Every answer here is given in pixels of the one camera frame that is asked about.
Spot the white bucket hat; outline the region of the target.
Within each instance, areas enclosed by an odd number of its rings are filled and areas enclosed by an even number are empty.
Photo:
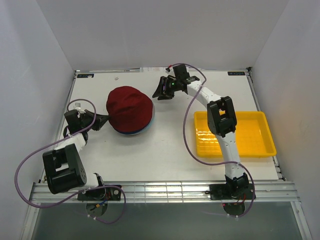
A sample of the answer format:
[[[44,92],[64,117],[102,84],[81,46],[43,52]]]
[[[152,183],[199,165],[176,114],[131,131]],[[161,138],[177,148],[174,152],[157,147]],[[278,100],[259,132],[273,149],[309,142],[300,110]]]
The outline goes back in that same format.
[[[152,107],[152,117],[151,117],[151,120],[148,123],[148,125],[146,127],[144,127],[143,129],[139,130],[139,131],[132,132],[132,133],[125,133],[124,135],[126,135],[126,136],[136,136],[136,135],[139,135],[139,134],[142,134],[142,133],[146,132],[152,126],[152,124],[154,122],[154,119],[155,119],[155,115],[156,115],[156,110],[155,110],[155,106],[153,106]]]

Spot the dark red hat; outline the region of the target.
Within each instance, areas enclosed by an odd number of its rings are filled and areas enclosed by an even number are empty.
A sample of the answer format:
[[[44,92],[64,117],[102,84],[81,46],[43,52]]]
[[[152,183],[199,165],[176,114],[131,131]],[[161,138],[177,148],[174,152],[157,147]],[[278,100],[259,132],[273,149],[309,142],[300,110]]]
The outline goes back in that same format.
[[[108,94],[106,110],[109,123],[115,130],[133,132],[148,125],[152,118],[153,102],[134,87],[120,86]]]

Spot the blue hat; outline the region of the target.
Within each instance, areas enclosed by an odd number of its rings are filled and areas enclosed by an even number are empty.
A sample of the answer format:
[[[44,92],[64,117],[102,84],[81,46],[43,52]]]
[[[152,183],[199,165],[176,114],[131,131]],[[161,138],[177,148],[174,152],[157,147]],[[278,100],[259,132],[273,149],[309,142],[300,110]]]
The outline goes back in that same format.
[[[136,130],[136,131],[131,131],[131,132],[124,132],[124,131],[119,131],[119,130],[116,130],[116,129],[115,129],[115,131],[118,132],[119,134],[122,134],[122,135],[134,136],[134,135],[138,135],[138,134],[141,134],[141,133],[145,132],[146,130],[148,130],[151,127],[151,125],[152,125],[152,123],[149,123],[144,128],[142,128],[140,130]]]

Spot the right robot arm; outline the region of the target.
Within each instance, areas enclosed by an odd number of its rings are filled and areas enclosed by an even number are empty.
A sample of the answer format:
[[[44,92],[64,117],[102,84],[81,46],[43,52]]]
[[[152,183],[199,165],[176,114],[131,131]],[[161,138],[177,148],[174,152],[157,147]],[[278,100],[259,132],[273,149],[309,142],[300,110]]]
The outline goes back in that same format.
[[[204,84],[207,81],[200,81],[197,76],[191,76],[187,68],[190,64],[175,63],[168,66],[165,71],[167,76],[162,76],[159,84],[152,95],[157,100],[171,100],[176,92],[184,92],[191,96],[186,113],[183,118],[183,140],[187,146],[186,120],[195,100],[201,103],[207,110],[207,125],[210,132],[216,137],[223,157],[223,162],[217,165],[224,165],[225,169],[225,191],[232,198],[237,199],[249,187],[249,175],[241,164],[241,159],[236,144],[237,118],[233,101],[229,96],[220,96],[214,93]]]

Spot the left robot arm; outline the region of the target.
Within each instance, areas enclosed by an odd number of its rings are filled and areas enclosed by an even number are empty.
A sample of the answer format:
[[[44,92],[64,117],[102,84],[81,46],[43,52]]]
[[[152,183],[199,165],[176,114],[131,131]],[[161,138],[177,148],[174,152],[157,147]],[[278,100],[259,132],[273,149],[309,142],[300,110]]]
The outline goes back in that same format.
[[[87,174],[79,152],[87,145],[90,130],[99,131],[109,120],[108,115],[70,110],[64,114],[67,126],[62,141],[54,149],[43,153],[47,184],[52,194],[64,193],[87,183]]]

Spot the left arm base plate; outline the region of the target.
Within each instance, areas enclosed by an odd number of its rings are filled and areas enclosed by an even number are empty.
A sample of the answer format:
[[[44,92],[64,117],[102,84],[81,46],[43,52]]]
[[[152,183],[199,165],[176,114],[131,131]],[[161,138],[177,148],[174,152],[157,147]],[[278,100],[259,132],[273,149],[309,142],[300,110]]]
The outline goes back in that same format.
[[[85,193],[78,193],[76,199],[78,201],[120,201],[122,195],[121,189],[121,185],[94,187]]]

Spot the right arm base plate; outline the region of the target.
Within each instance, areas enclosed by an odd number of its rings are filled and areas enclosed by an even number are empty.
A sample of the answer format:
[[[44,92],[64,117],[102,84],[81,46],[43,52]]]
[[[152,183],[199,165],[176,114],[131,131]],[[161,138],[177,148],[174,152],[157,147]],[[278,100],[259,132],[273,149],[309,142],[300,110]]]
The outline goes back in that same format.
[[[210,184],[204,193],[211,200],[252,200],[256,198],[254,185],[252,183],[226,182],[221,184]]]

